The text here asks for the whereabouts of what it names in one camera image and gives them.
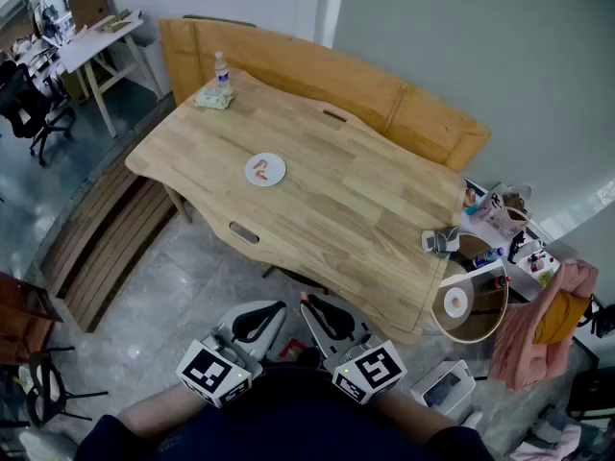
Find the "white plate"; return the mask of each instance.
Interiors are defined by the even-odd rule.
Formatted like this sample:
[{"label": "white plate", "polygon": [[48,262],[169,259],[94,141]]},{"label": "white plate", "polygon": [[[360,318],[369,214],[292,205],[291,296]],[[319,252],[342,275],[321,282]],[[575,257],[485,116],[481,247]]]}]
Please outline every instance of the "white plate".
[{"label": "white plate", "polygon": [[468,308],[468,296],[459,287],[453,287],[444,296],[444,310],[452,318],[463,316]]},{"label": "white plate", "polygon": [[246,164],[246,178],[256,186],[273,186],[286,174],[286,164],[275,154],[256,154]]}]

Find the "wooden slat panel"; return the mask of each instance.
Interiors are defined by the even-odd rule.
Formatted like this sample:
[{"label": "wooden slat panel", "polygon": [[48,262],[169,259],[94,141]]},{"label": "wooden slat panel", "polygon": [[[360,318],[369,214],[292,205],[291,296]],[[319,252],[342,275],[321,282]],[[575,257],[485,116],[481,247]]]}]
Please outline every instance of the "wooden slat panel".
[{"label": "wooden slat panel", "polygon": [[302,97],[331,103],[410,152],[461,170],[490,136],[463,112],[370,64],[296,37],[227,22],[163,19],[162,46],[181,104],[213,77],[214,53],[231,67]]},{"label": "wooden slat panel", "polygon": [[117,214],[117,217],[115,218],[115,220],[113,220],[109,228],[105,231],[105,235],[103,236],[103,238],[101,238],[102,242],[99,241],[91,254],[87,257],[86,262],[79,270],[79,274],[77,275],[72,285],[68,289],[68,292],[66,293],[66,305],[71,311],[76,311],[81,305],[81,300],[84,298],[84,295],[89,288],[89,280],[87,277],[89,275],[96,274],[98,268],[100,268],[100,266],[102,266],[105,262],[103,256],[107,248],[107,242],[109,241],[109,237],[112,237],[116,231],[122,230],[122,225],[131,216],[131,213],[135,212],[141,198],[147,197],[149,195],[149,192],[153,190],[154,187],[154,182],[150,180],[145,182],[145,184],[126,204],[122,211]]},{"label": "wooden slat panel", "polygon": [[111,232],[110,230],[109,234],[106,234],[100,240],[99,244],[104,247],[104,250],[96,258],[96,264],[87,272],[86,285],[84,286],[79,306],[76,307],[75,303],[71,306],[73,317],[77,323],[82,322],[87,310],[92,306],[94,297],[108,278],[118,258],[122,256],[124,250],[130,245],[135,234],[138,233],[141,226],[151,215],[152,210],[156,209],[165,197],[166,192],[163,187],[156,183],[148,190],[147,195],[140,199],[135,208],[130,210],[126,219],[116,225],[115,231]]},{"label": "wooden slat panel", "polygon": [[66,250],[65,259],[61,267],[56,270],[56,278],[53,281],[50,292],[56,297],[61,297],[61,289],[68,277],[73,265],[81,256],[90,238],[100,228],[103,221],[111,213],[117,202],[124,196],[128,189],[136,182],[137,176],[130,172],[121,172],[109,189],[101,196],[99,206],[95,206],[90,214],[84,218],[84,223],[76,231],[73,242]]},{"label": "wooden slat panel", "polygon": [[56,237],[56,240],[47,252],[41,265],[42,273],[47,281],[53,279],[60,260],[65,257],[64,253],[67,246],[72,243],[74,234],[83,225],[92,208],[104,197],[109,185],[117,178],[119,173],[123,171],[123,167],[123,162],[118,162],[112,169],[106,171],[61,228],[58,237]]},{"label": "wooden slat panel", "polygon": [[130,244],[115,261],[112,268],[110,268],[98,291],[92,297],[86,313],[79,319],[79,326],[81,329],[87,332],[93,331],[94,321],[97,315],[104,309],[104,304],[108,304],[109,295],[112,293],[113,287],[116,286],[117,280],[131,263],[135,254],[141,249],[150,233],[156,229],[169,212],[176,210],[173,202],[165,193],[162,193],[162,197],[158,198],[158,200],[160,203],[156,206],[154,211],[152,211],[152,208],[155,203],[150,204],[148,211],[145,212],[150,214],[149,217],[144,221],[138,232],[135,233]]},{"label": "wooden slat panel", "polygon": [[181,104],[206,82],[201,77],[199,56],[195,52],[194,27],[189,20],[162,20],[160,34],[173,96],[175,102]]}]

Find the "white box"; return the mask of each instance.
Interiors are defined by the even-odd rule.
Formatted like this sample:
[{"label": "white box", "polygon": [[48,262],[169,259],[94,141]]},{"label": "white box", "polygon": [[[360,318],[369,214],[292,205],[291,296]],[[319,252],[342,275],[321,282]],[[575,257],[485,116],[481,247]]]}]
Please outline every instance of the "white box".
[{"label": "white box", "polygon": [[[437,392],[437,389],[434,388],[438,387],[438,383],[448,374],[452,375],[453,380],[451,382],[455,384],[447,388],[448,391],[444,390],[447,394],[441,402],[430,404],[430,398]],[[434,409],[442,415],[447,415],[474,391],[476,385],[472,373],[470,373],[464,360],[459,360],[458,362],[444,361],[414,384],[410,389],[410,393],[417,402]],[[444,388],[445,384],[441,383],[439,387]]]}]

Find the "wooden bench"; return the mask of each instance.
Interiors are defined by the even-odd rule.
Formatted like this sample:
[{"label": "wooden bench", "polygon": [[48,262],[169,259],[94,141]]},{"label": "wooden bench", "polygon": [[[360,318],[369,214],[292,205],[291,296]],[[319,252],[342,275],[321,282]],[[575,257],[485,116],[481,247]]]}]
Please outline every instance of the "wooden bench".
[{"label": "wooden bench", "polygon": [[139,178],[138,190],[98,239],[66,293],[83,331],[92,332],[126,277],[176,208],[159,182]]},{"label": "wooden bench", "polygon": [[132,173],[119,158],[62,227],[41,270],[92,332],[139,257],[175,213],[164,185]]},{"label": "wooden bench", "polygon": [[125,158],[121,156],[87,193],[43,259],[41,271],[51,295],[64,297],[79,258],[88,253],[88,244],[105,229],[113,209],[138,179],[124,165]]}]

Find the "bottle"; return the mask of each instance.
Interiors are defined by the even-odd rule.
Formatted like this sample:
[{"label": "bottle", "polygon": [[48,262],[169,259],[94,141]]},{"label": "bottle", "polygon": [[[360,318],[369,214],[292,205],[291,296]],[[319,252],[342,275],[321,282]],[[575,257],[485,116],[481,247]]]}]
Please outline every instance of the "bottle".
[{"label": "bottle", "polygon": [[213,66],[215,70],[215,78],[218,82],[218,87],[222,89],[225,95],[233,94],[231,89],[231,81],[229,81],[229,67],[224,61],[221,51],[215,52],[215,64]]},{"label": "bottle", "polygon": [[496,259],[504,255],[504,248],[497,248],[485,251],[482,255],[475,257],[472,262],[475,268],[493,263]]},{"label": "bottle", "polygon": [[510,281],[511,281],[510,277],[501,276],[501,277],[497,277],[496,279],[492,279],[492,280],[488,281],[487,285],[491,289],[498,289],[498,288],[504,287]]}]

